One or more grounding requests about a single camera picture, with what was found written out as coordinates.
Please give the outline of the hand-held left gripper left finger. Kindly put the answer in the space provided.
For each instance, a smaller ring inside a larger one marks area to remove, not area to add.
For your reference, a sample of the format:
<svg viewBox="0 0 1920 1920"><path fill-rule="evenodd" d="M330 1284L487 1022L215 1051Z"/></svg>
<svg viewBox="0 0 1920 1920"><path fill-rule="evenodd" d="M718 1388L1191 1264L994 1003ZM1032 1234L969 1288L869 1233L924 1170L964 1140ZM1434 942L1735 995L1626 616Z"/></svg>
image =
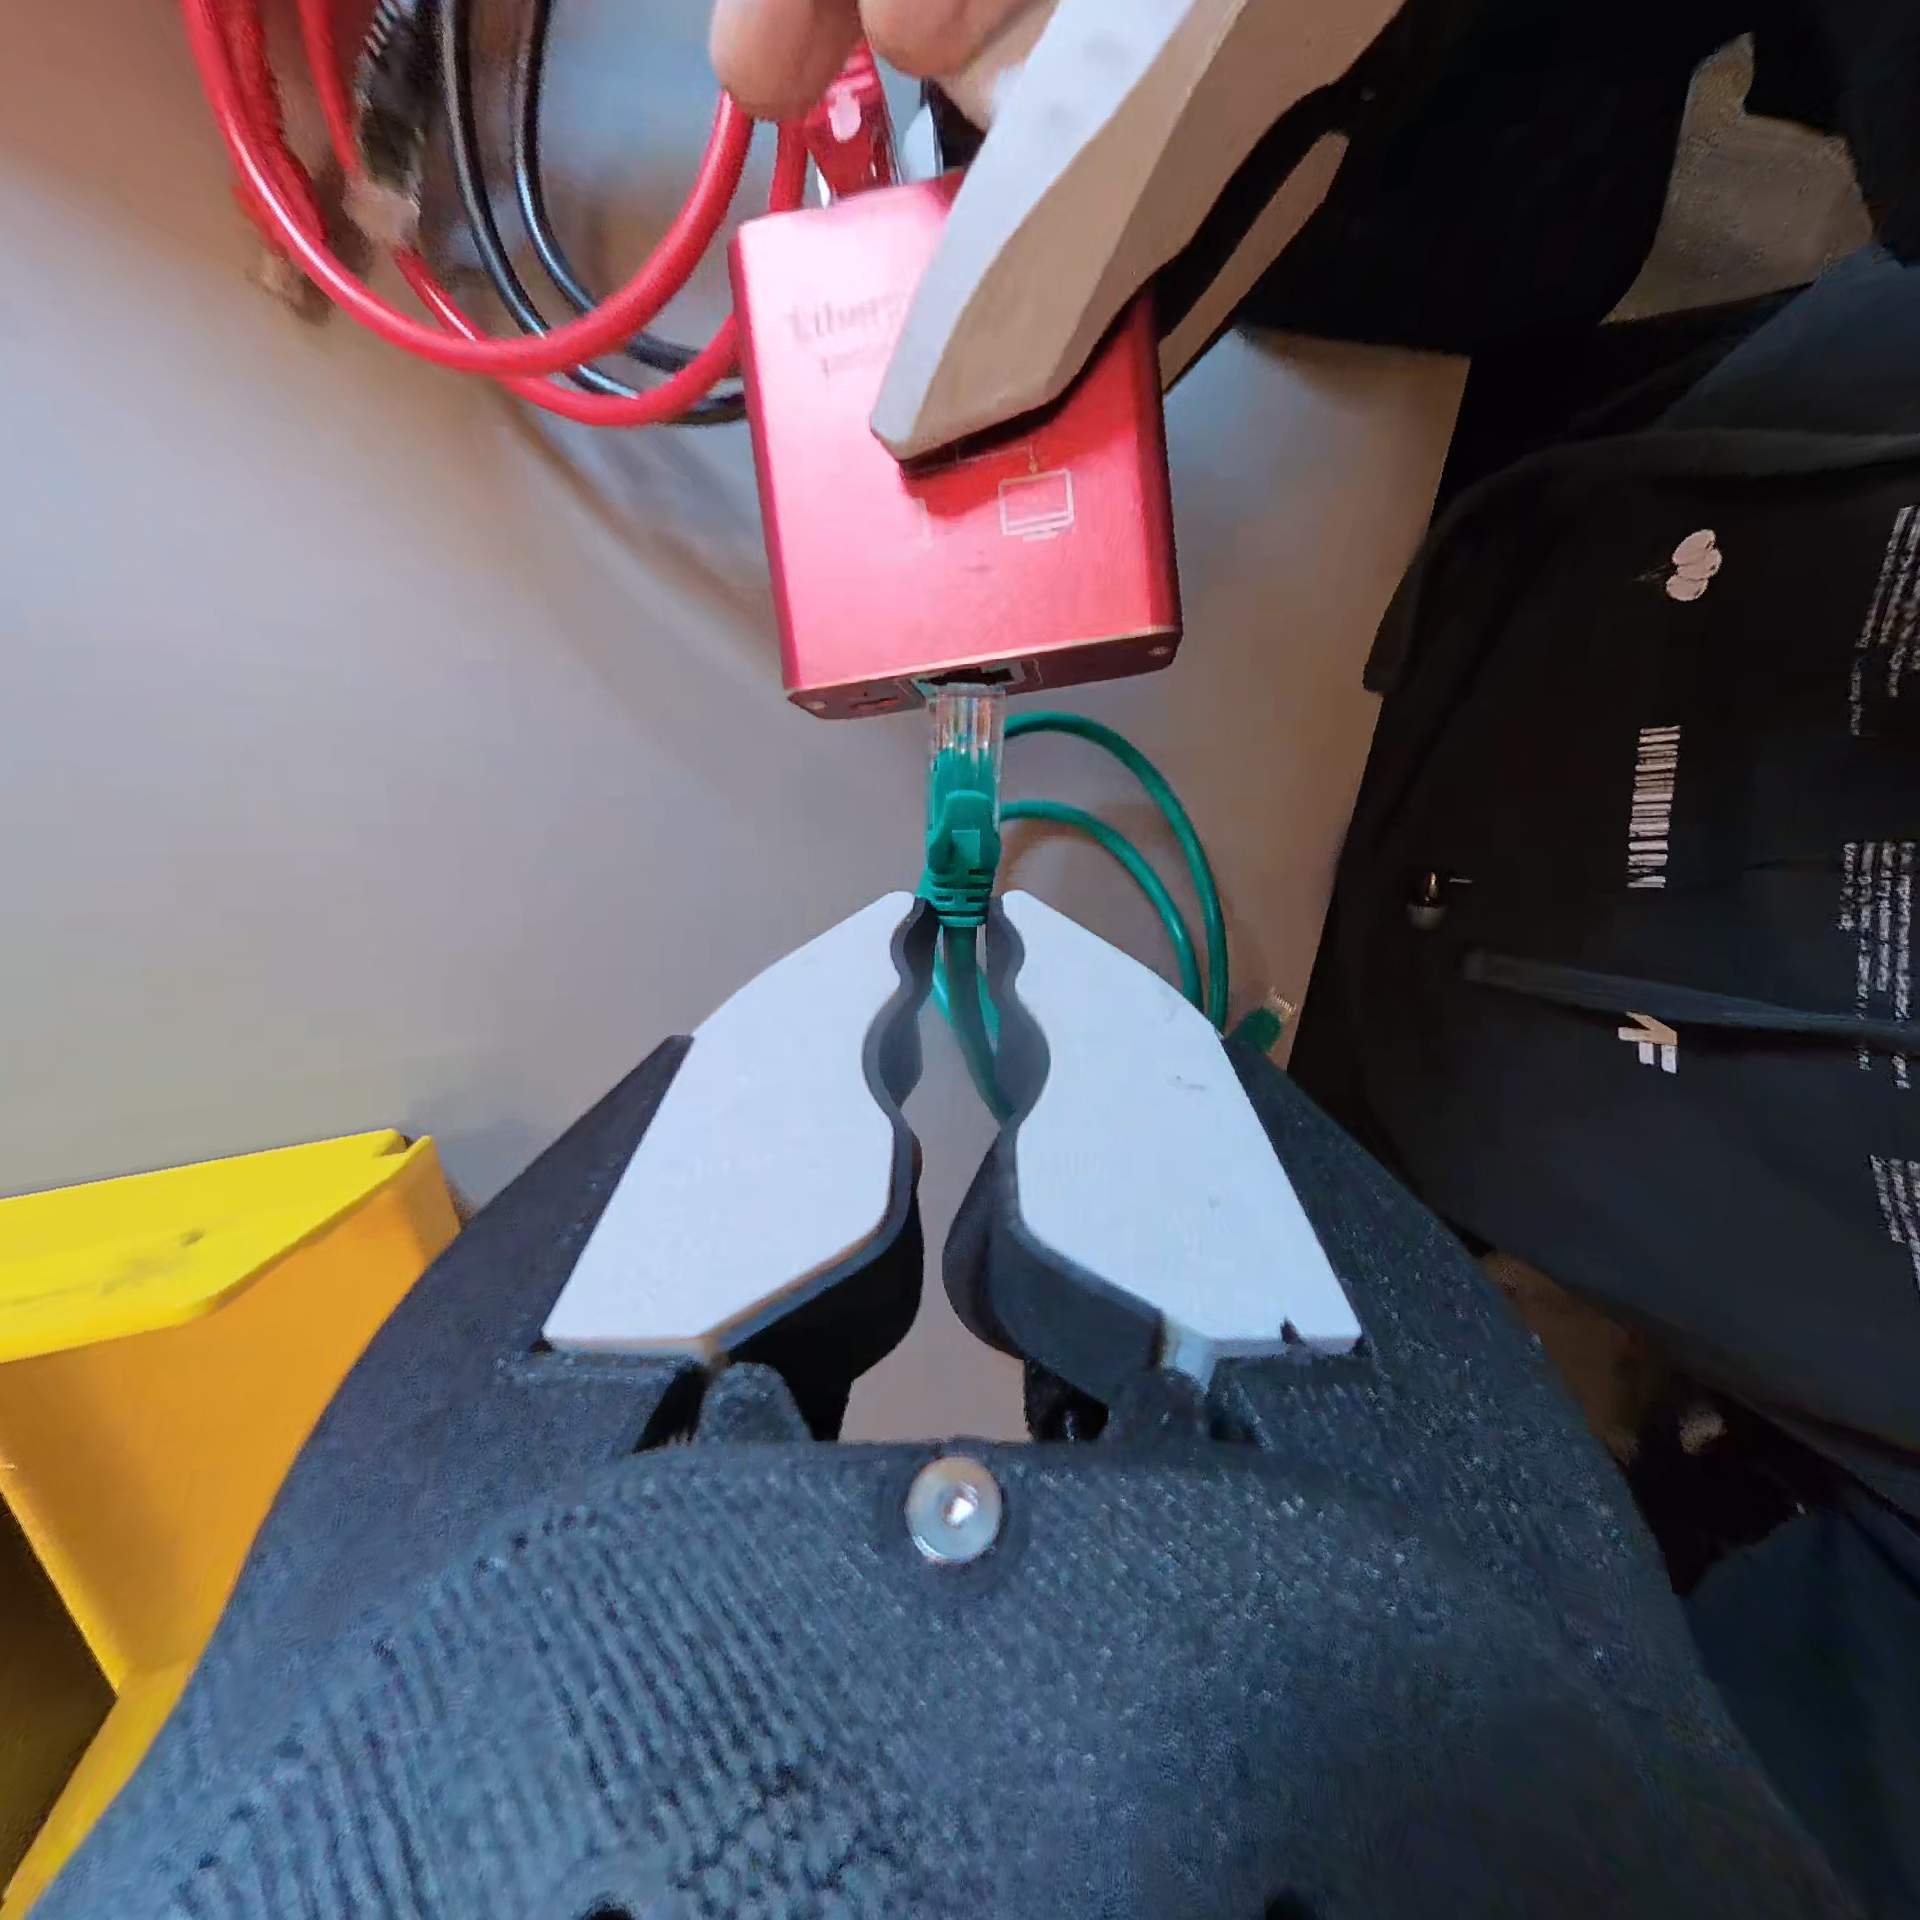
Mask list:
<svg viewBox="0 0 1920 1920"><path fill-rule="evenodd" d="M687 1038L543 1319L556 1354L730 1358L888 1255L914 1209L924 900L894 892Z"/></svg>

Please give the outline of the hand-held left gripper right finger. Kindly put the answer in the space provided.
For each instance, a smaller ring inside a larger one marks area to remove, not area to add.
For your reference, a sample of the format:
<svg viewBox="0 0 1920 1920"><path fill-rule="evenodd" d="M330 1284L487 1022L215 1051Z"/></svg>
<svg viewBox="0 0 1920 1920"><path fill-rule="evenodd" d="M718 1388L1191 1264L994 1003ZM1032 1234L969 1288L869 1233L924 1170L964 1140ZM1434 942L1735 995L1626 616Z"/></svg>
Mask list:
<svg viewBox="0 0 1920 1920"><path fill-rule="evenodd" d="M943 1249L974 1337L1072 1388L1350 1356L1354 1307L1212 1022L1030 895L981 950L998 1132Z"/></svg>

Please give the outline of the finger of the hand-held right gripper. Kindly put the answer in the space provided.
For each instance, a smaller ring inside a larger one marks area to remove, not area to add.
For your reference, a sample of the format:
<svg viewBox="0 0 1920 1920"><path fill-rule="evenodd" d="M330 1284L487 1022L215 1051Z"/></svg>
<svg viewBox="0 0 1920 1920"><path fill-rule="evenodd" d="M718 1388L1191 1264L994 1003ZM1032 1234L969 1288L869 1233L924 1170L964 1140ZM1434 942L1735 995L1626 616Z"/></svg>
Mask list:
<svg viewBox="0 0 1920 1920"><path fill-rule="evenodd" d="M1020 50L905 310L870 431L900 462L1028 417L1197 235L1257 143L1401 4L1064 2Z"/></svg>

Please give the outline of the red ethernet splitter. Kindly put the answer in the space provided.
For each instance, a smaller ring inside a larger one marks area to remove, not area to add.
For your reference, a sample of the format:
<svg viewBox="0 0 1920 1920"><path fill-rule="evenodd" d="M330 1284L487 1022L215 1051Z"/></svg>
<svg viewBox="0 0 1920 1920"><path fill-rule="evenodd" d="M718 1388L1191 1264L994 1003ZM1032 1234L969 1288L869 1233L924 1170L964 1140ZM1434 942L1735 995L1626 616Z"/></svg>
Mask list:
<svg viewBox="0 0 1920 1920"><path fill-rule="evenodd" d="M1164 670L1184 636L1154 305L1047 410L900 465L881 368L961 184L767 214L729 250L784 691L820 718Z"/></svg>

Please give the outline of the yellow plastic bin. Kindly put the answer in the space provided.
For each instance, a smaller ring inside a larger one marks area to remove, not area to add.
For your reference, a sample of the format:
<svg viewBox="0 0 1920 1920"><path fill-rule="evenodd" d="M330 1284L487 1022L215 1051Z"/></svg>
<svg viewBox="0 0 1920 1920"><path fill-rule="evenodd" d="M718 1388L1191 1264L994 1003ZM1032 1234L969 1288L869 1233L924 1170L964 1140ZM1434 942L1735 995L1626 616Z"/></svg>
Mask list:
<svg viewBox="0 0 1920 1920"><path fill-rule="evenodd" d="M4 1199L4 1519L45 1627L106 1700L45 1788L4 1792L24 1916L146 1759L272 1502L369 1337L462 1228L430 1137L373 1132Z"/></svg>

